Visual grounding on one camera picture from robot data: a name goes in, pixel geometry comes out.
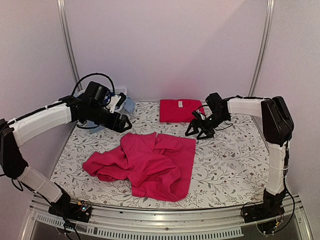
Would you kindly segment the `red t-shirt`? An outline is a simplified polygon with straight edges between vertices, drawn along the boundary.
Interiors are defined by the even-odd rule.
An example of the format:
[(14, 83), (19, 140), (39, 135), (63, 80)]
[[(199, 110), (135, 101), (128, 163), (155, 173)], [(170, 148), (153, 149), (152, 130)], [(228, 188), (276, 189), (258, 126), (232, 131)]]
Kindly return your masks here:
[[(183, 102), (183, 107), (178, 106), (178, 101)], [(193, 111), (202, 105), (200, 100), (194, 99), (161, 99), (159, 103), (160, 123), (190, 123), (194, 116)]]

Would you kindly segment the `pink garment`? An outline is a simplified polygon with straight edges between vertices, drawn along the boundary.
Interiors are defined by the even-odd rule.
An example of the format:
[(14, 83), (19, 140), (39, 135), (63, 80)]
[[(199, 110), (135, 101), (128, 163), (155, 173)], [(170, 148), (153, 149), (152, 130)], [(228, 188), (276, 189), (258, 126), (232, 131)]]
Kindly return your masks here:
[(94, 152), (82, 168), (103, 182), (129, 180), (134, 197), (178, 202), (189, 193), (195, 154), (195, 139), (127, 133), (119, 146)]

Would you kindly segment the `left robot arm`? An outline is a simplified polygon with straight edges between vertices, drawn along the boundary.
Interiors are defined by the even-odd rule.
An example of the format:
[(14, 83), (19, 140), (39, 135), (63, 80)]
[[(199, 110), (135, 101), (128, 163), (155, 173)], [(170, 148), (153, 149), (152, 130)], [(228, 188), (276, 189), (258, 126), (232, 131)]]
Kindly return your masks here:
[(116, 95), (106, 86), (91, 81), (85, 91), (78, 96), (73, 94), (60, 98), (57, 102), (39, 108), (24, 116), (0, 121), (0, 166), (3, 174), (18, 180), (33, 192), (55, 203), (55, 209), (63, 216), (74, 213), (70, 196), (42, 173), (38, 172), (23, 158), (20, 147), (29, 140), (61, 125), (87, 121), (103, 126), (117, 133), (132, 128), (126, 115), (115, 111), (126, 96)]

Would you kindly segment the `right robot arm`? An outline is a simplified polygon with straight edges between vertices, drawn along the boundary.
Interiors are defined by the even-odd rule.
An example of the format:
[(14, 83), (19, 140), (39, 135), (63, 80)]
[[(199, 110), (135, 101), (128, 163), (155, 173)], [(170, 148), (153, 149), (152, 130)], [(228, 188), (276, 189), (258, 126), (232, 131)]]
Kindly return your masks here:
[(278, 210), (278, 203), (272, 198), (286, 194), (285, 177), (289, 168), (289, 147), (294, 130), (294, 122), (283, 97), (232, 96), (221, 98), (211, 93), (205, 100), (211, 115), (205, 117), (199, 109), (192, 112), (193, 119), (188, 125), (185, 136), (196, 135), (197, 140), (213, 138), (216, 128), (230, 121), (233, 114), (260, 118), (262, 133), (269, 152), (269, 175), (263, 193), (269, 198), (259, 206), (262, 218), (269, 218)]

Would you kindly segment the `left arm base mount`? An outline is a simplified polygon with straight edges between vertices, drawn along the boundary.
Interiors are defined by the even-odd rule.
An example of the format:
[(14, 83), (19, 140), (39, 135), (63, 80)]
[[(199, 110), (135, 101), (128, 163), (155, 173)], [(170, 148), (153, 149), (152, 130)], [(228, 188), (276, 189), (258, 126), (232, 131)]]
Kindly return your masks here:
[(48, 213), (69, 220), (88, 223), (92, 214), (92, 204), (80, 200), (71, 202), (68, 194), (63, 194), (57, 202), (51, 202)]

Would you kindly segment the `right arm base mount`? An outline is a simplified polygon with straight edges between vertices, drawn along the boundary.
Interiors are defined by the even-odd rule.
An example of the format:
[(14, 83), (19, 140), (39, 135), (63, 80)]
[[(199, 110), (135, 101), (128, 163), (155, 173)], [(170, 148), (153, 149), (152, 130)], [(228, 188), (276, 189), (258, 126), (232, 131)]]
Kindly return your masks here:
[(283, 199), (287, 191), (284, 189), (280, 193), (273, 195), (266, 189), (263, 191), (263, 201), (260, 204), (252, 203), (252, 205), (243, 205), (240, 215), (245, 223), (256, 222), (283, 215), (285, 213), (283, 207)]

